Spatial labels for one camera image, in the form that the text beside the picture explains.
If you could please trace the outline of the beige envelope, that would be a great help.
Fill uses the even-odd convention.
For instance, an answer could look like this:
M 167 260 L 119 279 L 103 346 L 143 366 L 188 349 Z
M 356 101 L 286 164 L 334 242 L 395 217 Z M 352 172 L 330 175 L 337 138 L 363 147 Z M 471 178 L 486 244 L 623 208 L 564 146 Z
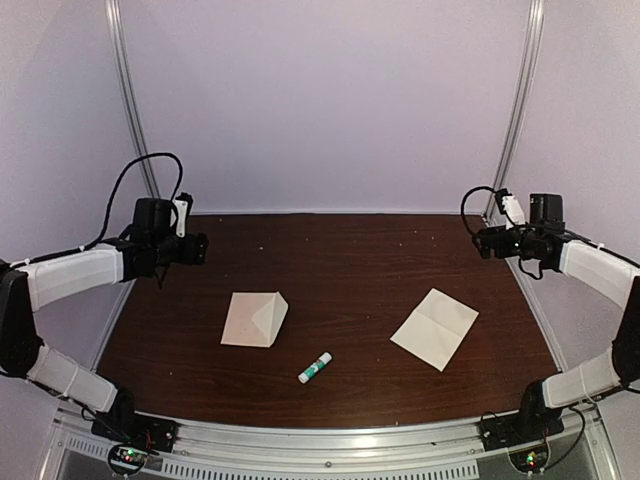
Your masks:
M 220 343 L 270 348 L 276 341 L 288 308 L 280 292 L 234 292 Z

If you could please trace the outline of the cream letter paper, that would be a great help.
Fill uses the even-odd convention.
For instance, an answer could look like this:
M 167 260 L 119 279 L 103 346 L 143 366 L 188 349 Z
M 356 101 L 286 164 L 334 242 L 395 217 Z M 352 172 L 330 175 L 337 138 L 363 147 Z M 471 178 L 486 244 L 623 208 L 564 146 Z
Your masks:
M 431 289 L 390 341 L 443 372 L 478 316 L 476 310 Z

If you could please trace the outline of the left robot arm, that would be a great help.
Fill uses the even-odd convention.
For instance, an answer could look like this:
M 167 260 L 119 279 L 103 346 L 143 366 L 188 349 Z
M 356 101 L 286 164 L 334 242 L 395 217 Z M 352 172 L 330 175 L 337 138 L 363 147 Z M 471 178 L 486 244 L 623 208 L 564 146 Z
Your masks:
M 128 408 L 123 388 L 81 366 L 38 335 L 34 315 L 41 308 L 75 294 L 139 278 L 163 282 L 174 264 L 201 265 L 208 239 L 186 229 L 193 198 L 142 198 L 132 223 L 116 238 L 48 255 L 22 264 L 1 265 L 1 372 L 28 380 L 106 413 L 106 429 L 123 444 L 137 442 L 144 424 Z

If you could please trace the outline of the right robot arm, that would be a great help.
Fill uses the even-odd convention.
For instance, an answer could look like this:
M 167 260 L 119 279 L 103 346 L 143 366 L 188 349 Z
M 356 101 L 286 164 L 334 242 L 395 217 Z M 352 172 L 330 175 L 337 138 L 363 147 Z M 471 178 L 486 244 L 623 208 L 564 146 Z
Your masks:
M 505 223 L 474 230 L 460 214 L 472 244 L 483 259 L 514 259 L 520 272 L 540 281 L 552 271 L 577 280 L 622 309 L 611 346 L 602 354 L 527 387 L 512 430 L 519 440 L 535 440 L 551 424 L 551 414 L 581 401 L 617 391 L 637 394 L 639 381 L 639 264 L 566 227 L 563 198 L 533 193 L 525 213 L 509 190 L 474 187 L 487 192 Z

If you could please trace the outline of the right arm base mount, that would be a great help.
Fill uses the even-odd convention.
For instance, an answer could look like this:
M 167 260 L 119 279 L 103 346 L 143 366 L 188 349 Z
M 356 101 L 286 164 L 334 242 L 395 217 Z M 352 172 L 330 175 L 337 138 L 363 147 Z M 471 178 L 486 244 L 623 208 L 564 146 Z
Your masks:
M 543 440 L 564 431 L 562 408 L 548 408 L 540 393 L 526 392 L 517 412 L 498 415 L 485 412 L 479 420 L 479 433 L 485 451 L 509 448 Z

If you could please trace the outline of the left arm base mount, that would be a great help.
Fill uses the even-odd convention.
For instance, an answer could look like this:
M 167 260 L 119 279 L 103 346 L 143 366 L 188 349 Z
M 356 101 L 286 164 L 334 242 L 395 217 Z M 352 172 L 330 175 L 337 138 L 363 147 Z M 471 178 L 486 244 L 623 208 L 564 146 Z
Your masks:
M 152 453 L 173 451 L 178 423 L 137 413 L 134 396 L 126 389 L 117 392 L 108 412 L 92 414 L 92 419 L 91 432 L 96 436 L 131 444 Z

